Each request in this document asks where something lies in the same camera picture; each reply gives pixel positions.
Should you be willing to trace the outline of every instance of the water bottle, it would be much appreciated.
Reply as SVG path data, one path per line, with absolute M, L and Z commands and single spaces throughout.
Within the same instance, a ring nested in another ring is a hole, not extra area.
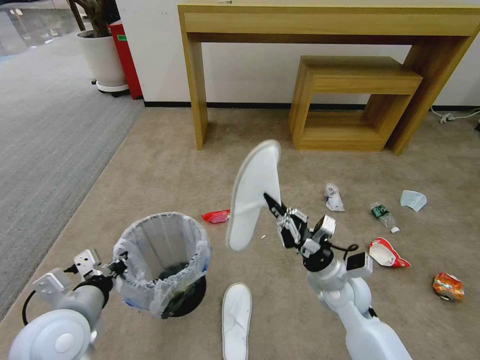
M 381 223 L 388 229 L 392 234 L 397 233 L 400 229 L 395 224 L 395 219 L 392 214 L 387 210 L 387 208 L 378 202 L 370 205 L 371 213 L 374 217 L 381 221 Z

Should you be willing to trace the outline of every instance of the gray carpet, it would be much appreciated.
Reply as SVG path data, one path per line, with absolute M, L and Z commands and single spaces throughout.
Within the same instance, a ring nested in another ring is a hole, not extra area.
M 90 78 L 75 34 L 0 63 L 0 319 L 144 109 Z

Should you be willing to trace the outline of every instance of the blue face mask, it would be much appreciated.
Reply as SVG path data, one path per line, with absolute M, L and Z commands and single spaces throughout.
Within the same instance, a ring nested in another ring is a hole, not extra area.
M 412 190 L 403 190 L 400 198 L 401 206 L 408 206 L 409 208 L 420 211 L 427 204 L 427 197 L 421 192 Z

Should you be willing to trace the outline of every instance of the wooden table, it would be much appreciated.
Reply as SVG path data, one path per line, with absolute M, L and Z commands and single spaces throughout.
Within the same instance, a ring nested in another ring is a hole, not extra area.
M 178 5 L 196 146 L 207 130 L 202 43 L 412 45 L 423 77 L 387 145 L 399 155 L 480 30 L 462 0 L 187 0 Z

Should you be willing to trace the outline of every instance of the green label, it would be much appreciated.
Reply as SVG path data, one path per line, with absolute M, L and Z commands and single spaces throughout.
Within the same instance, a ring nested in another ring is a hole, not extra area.
M 378 206 L 375 206 L 372 210 L 371 210 L 371 213 L 373 214 L 374 217 L 376 217 L 377 219 L 382 217 L 383 215 L 386 215 L 389 213 L 389 211 L 387 210 L 387 208 L 383 205 L 378 205 Z

